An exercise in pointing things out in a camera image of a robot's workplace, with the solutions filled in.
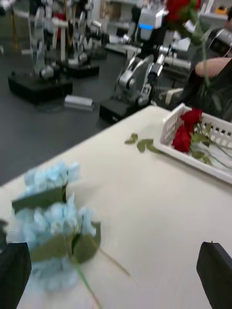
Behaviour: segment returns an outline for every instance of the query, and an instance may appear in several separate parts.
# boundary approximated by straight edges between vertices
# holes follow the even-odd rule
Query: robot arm
[[[43,7],[39,7],[36,12],[34,26],[31,28],[31,48],[35,75],[43,80],[49,80],[59,77],[59,69],[45,64],[44,17],[45,10]]]

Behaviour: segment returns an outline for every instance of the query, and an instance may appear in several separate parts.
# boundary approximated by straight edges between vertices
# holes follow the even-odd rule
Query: robotic arm
[[[153,84],[162,71],[169,49],[160,46],[166,33],[166,28],[162,26],[164,10],[161,3],[156,1],[151,3],[149,7],[133,12],[130,39],[133,36],[137,37],[137,40],[143,45],[141,53],[130,60],[126,69],[119,76],[117,86],[120,88],[124,100],[143,107],[151,100]]]

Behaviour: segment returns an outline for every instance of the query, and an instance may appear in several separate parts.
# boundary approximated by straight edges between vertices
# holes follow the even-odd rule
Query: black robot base
[[[98,75],[100,70],[98,65],[92,64],[70,65],[68,61],[57,61],[57,64],[66,75],[77,79]]]
[[[64,77],[57,81],[44,81],[33,74],[12,72],[8,77],[8,84],[12,93],[33,104],[64,98],[73,92],[73,83]]]
[[[105,121],[113,124],[135,112],[140,111],[143,107],[130,105],[116,99],[110,99],[106,103],[100,105],[99,116]]]

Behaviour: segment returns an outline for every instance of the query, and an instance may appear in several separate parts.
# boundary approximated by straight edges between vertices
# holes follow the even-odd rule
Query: light blue hydrangea
[[[79,178],[79,171],[78,163],[66,166],[63,162],[58,162],[45,170],[31,169],[24,175],[26,190],[21,197],[27,197],[75,181]]]
[[[51,259],[40,263],[32,263],[28,288],[36,291],[55,292],[68,290],[76,285],[78,274],[68,256],[62,259]]]
[[[91,223],[93,210],[82,207],[78,210],[74,204],[74,194],[67,203],[55,203],[46,210],[23,209],[15,216],[23,222],[22,242],[27,242],[30,249],[48,241],[55,234],[69,235],[72,232],[96,235]],[[77,282],[77,272],[67,256],[32,263],[28,285],[36,289],[56,291],[69,289]]]

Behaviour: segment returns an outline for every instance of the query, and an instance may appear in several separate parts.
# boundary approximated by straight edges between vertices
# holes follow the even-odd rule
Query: basket
[[[180,116],[191,108],[187,107],[184,103],[180,104],[174,109],[167,118],[163,120],[162,127],[160,128],[160,136],[154,140],[154,146],[178,160],[181,160],[197,169],[200,169],[218,179],[221,179],[227,183],[232,184],[232,169],[226,169],[219,166],[210,166],[194,159],[189,154],[185,154],[177,151],[172,147],[172,142],[175,137],[177,129],[183,124]],[[232,124],[224,120],[215,118],[208,114],[202,114],[202,127],[203,133],[205,133],[205,127],[211,123],[211,140],[216,142],[221,147],[231,147],[232,149]]]

